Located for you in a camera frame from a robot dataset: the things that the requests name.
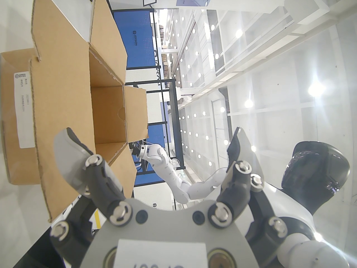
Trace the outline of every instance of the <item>white label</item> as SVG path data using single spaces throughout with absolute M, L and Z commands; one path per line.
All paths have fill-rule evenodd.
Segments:
M 205 243 L 119 240 L 114 268 L 207 268 Z
M 20 148 L 35 147 L 30 72 L 14 74 L 15 112 Z

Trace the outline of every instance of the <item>robotic hand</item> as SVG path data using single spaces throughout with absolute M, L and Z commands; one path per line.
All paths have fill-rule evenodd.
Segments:
M 306 203 L 306 198 L 298 200 L 301 189 L 318 188 L 323 192 L 327 185 L 329 191 L 337 191 L 347 179 L 348 174 L 344 177 L 331 167 L 336 167 L 337 161 L 339 168 L 349 170 L 348 162 L 347 167 L 345 158 L 334 148 L 324 147 L 325 151 L 319 151 L 320 161 L 317 162 L 316 151 L 320 144 L 317 147 L 316 144 L 315 147 L 297 145 L 284 175 L 282 190 L 264 182 L 259 162 L 241 128 L 236 129 L 227 150 L 227 173 L 220 171 L 204 183 L 194 185 L 177 176 L 175 166 L 161 146 L 141 145 L 139 151 L 133 150 L 133 154 L 151 163 L 155 172 L 169 184 L 177 201 L 185 203 L 188 199 L 209 194 L 209 199 L 191 208 L 168 212 L 133 198 L 126 199 L 123 187 L 106 161 L 93 154 L 67 128 L 55 138 L 56 163 L 62 176 L 82 197 L 67 219 L 53 226 L 51 241 L 73 268 L 124 267 L 121 259 L 114 260 L 118 240 L 123 238 L 204 243 L 207 251 L 207 264 L 204 265 L 209 268 L 268 267 L 277 254 L 279 265 L 285 268 L 348 267 L 343 257 L 314 240 L 311 210 L 318 208 L 319 203 L 314 202 L 311 206 Z M 313 166 L 319 166 L 319 172 L 303 171 L 306 179 L 302 185 L 301 167 L 311 164 L 310 157 Z M 321 169 L 328 169 L 328 175 Z M 314 177 L 322 182 L 313 184 Z M 212 186 L 219 184 L 221 187 L 211 193 Z M 323 193 L 325 197 L 320 203 L 330 197 L 330 192 L 327 196 Z M 106 216 L 107 221 L 93 237 L 88 220 L 95 208 Z M 241 220 L 246 221 L 247 212 L 251 212 L 253 220 L 247 221 L 250 222 L 249 229 L 243 232 L 240 225 Z M 324 266 L 326 262 L 334 264 Z

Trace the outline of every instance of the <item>metal screw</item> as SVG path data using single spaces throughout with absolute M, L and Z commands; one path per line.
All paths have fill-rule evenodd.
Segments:
M 251 191 L 260 192 L 263 189 L 262 178 L 258 174 L 250 175 Z
M 230 209 L 224 203 L 217 202 L 211 220 L 218 227 L 228 227 L 233 220 L 233 216 Z
M 284 238 L 288 233 L 285 222 L 278 217 L 271 217 L 268 224 L 277 232 L 278 237 Z
M 86 162 L 85 162 L 85 166 L 88 167 L 90 165 L 100 165 L 100 163 L 102 162 L 103 157 L 100 156 L 99 154 L 93 154 L 91 155 L 89 158 L 87 158 Z
M 57 222 L 51 229 L 50 236 L 62 241 L 66 238 L 69 231 L 69 225 L 66 221 Z
M 252 172 L 252 166 L 246 161 L 237 162 L 235 167 L 242 174 L 250 174 Z
M 132 209 L 130 204 L 121 201 L 119 205 L 113 210 L 113 214 L 109 220 L 113 225 L 122 226 L 131 219 Z
M 221 222 L 225 222 L 228 219 L 228 212 L 224 207 L 217 206 L 216 211 L 214 212 L 214 215 L 217 217 L 217 219 Z

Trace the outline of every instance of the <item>cardboard box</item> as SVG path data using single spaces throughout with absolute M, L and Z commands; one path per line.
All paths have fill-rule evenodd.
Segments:
M 55 135 L 71 127 L 111 166 L 130 197 L 128 142 L 148 137 L 146 91 L 124 86 L 126 51 L 106 0 L 93 1 L 86 42 L 52 0 L 34 0 L 34 49 L 1 55 L 1 116 L 10 183 L 41 183 L 50 221 L 78 195 L 55 163 Z

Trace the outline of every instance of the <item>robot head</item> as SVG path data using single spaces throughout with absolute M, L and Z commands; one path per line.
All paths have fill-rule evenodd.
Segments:
M 349 163 L 335 147 L 318 141 L 298 143 L 281 186 L 312 214 L 345 184 Z

